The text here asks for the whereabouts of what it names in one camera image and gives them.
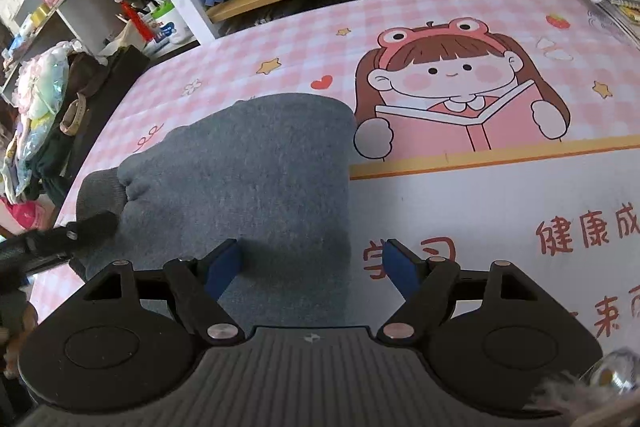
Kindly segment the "green lid white jar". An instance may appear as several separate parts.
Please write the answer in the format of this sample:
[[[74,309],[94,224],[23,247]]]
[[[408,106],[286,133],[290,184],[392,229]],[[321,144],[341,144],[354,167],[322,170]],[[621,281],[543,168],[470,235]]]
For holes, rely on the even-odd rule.
[[[165,1],[151,13],[151,16],[156,29],[171,44],[181,44],[193,37],[193,32],[172,2]]]

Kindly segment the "black bag at table edge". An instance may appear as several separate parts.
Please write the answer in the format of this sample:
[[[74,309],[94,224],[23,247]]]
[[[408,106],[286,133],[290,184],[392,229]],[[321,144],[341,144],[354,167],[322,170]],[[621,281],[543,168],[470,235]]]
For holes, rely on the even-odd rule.
[[[68,59],[70,75],[62,109],[83,96],[86,110],[75,135],[60,129],[63,117],[55,118],[46,142],[27,161],[32,179],[25,198],[36,200],[47,195],[53,205],[61,207],[70,187],[117,106],[148,67],[149,59],[134,46],[118,49],[102,65],[87,53],[76,53]]]

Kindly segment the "pink checkered cartoon table mat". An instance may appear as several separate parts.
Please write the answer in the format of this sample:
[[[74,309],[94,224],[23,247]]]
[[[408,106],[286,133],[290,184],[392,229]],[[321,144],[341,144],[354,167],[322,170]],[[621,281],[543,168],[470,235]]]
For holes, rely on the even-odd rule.
[[[401,303],[387,239],[465,269],[515,263],[602,348],[639,343],[639,47],[588,0],[360,0],[219,38],[145,72],[76,176],[278,94],[354,114],[343,325]],[[85,280],[38,277],[51,314]]]

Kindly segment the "red white pen figure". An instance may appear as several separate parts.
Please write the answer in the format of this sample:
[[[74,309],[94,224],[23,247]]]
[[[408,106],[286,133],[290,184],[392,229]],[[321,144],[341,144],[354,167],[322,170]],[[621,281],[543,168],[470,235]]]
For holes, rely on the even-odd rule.
[[[114,0],[117,4],[122,8],[122,12],[124,12],[129,18],[130,22],[134,25],[134,28],[137,29],[137,32],[140,34],[142,39],[149,43],[154,40],[153,31],[149,28],[149,26],[142,20],[137,10],[127,1],[127,0]]]

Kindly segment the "grey fleece garment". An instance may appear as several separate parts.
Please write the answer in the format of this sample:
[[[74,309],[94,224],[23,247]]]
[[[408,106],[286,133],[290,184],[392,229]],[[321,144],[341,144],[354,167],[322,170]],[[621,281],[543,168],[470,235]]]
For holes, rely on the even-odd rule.
[[[87,280],[118,259],[156,270],[235,239],[242,270],[220,302],[242,329],[343,325],[354,130],[346,104],[311,94],[241,101],[176,128],[85,177],[77,218],[111,211],[119,224],[73,270]]]

